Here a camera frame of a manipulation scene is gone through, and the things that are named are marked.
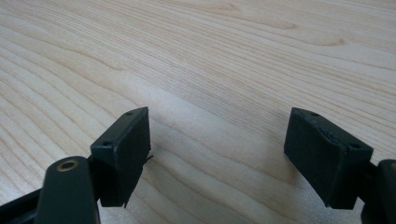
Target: black clamp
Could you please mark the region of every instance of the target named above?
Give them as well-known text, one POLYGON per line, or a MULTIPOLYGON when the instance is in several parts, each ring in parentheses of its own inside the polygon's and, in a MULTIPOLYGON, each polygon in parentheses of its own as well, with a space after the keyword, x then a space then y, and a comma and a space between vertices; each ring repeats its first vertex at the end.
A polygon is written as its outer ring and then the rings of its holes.
POLYGON ((364 202, 362 223, 396 223, 396 161, 370 163, 373 149, 321 115, 293 108, 285 154, 326 206, 364 202))
POLYGON ((2 205, 0 223, 100 223, 96 202, 126 206, 149 151, 149 109, 129 111, 91 145, 88 159, 56 161, 42 189, 2 205))

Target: black mechanical component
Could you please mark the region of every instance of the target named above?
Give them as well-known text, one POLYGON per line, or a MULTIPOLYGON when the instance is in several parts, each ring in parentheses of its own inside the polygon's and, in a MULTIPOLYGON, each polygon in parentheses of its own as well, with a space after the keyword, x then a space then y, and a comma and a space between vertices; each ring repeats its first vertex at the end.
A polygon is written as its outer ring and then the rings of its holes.
POLYGON ((126 206, 150 151, 147 108, 122 115, 92 145, 92 168, 103 207, 126 206))
POLYGON ((35 223, 99 223, 87 159, 69 157, 46 172, 35 223))
POLYGON ((102 206, 129 201, 150 151, 149 109, 125 113, 91 146, 88 158, 56 161, 42 189, 0 207, 0 223, 100 223, 102 206))
POLYGON ((352 209, 363 223, 396 223, 396 161, 370 163, 373 149, 321 115, 293 108, 285 154, 326 206, 352 209))

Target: wood grain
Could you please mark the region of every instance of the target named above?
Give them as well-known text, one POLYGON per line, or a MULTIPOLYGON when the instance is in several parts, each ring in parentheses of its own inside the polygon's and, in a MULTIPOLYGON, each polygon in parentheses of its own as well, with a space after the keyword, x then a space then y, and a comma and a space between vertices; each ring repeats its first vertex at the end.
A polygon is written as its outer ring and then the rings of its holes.
POLYGON ((283 155, 290 109, 396 158, 396 2, 1 1, 0 203, 147 105, 154 159, 103 223, 360 223, 283 155))

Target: black plastic block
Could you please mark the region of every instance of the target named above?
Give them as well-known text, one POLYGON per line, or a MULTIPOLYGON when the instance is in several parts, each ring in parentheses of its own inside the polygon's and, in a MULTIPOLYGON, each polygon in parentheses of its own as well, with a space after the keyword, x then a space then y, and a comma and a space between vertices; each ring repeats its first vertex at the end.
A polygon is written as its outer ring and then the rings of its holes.
POLYGON ((371 147, 321 115, 293 108, 284 149, 326 206, 353 208, 371 147))
POLYGON ((126 206, 149 151, 147 107, 123 114, 91 145, 95 194, 103 207, 126 206))

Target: wooden table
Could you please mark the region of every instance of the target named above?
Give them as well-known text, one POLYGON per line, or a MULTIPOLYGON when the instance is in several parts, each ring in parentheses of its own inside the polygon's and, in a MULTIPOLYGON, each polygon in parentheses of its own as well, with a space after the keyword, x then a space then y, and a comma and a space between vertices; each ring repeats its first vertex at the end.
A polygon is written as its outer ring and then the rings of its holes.
POLYGON ((103 223, 360 223, 283 154, 293 106, 396 158, 396 5, 385 0, 2 1, 0 203, 125 111, 152 154, 103 223))

